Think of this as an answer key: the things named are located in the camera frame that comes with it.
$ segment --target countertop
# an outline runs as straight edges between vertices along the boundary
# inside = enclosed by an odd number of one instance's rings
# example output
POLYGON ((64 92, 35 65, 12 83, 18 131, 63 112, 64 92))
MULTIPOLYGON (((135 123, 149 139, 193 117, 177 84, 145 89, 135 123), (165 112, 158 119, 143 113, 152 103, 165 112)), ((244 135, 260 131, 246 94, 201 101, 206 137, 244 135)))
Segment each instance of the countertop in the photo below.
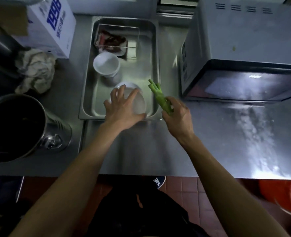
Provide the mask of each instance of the countertop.
MULTIPOLYGON (((0 163, 0 175, 58 176, 88 145, 102 121, 78 119, 86 75, 92 23, 76 16, 69 60, 59 60, 52 89, 40 101, 73 129, 68 148, 56 155, 30 156, 0 163)), ((161 87, 178 96, 175 57, 187 28, 159 26, 161 87)), ((291 179, 291 99, 265 106, 186 101, 196 135, 235 178, 291 179)), ((143 121, 123 131, 112 144, 101 174, 197 176, 186 152, 164 121, 143 121)))

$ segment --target black pants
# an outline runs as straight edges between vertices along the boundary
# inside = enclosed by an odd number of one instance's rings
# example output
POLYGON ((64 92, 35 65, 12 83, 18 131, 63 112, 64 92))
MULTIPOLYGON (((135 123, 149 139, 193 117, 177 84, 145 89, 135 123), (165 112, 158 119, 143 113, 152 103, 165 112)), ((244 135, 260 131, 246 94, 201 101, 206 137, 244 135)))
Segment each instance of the black pants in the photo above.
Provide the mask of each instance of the black pants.
POLYGON ((159 191, 154 183, 138 184, 134 188, 131 186, 115 186, 102 199, 89 225, 87 237, 209 237, 200 226, 189 222, 187 211, 159 191))

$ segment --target green onion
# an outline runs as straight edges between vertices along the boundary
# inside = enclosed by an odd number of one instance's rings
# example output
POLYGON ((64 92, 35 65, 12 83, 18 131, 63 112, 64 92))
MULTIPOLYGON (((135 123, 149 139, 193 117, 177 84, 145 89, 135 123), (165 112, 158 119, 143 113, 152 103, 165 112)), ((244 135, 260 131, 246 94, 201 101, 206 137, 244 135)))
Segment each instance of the green onion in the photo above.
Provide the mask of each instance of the green onion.
POLYGON ((156 101, 159 103, 162 109, 167 112, 167 114, 171 115, 173 113, 171 103, 164 97, 160 84, 159 83, 155 84, 154 81, 151 79, 149 79, 149 82, 151 83, 149 87, 153 92, 156 101))

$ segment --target stainless steel pot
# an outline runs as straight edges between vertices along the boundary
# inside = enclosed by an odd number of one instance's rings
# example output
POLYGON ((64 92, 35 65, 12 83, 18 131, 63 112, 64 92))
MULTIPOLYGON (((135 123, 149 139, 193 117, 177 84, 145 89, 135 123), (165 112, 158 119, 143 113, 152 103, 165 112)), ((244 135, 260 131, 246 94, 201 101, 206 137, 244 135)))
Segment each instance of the stainless steel pot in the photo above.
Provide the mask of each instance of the stainless steel pot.
POLYGON ((68 146, 71 136, 70 125, 33 97, 0 97, 0 162, 59 152, 68 146))

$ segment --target shoe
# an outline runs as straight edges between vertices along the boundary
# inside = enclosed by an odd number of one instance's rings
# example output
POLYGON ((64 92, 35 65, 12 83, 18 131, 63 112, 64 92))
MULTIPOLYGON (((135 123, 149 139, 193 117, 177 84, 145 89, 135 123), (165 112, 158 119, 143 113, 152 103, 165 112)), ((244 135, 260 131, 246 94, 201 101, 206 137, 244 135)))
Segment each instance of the shoe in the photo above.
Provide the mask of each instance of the shoe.
POLYGON ((157 188, 159 189, 166 181, 166 176, 157 176, 153 181, 155 182, 157 188))

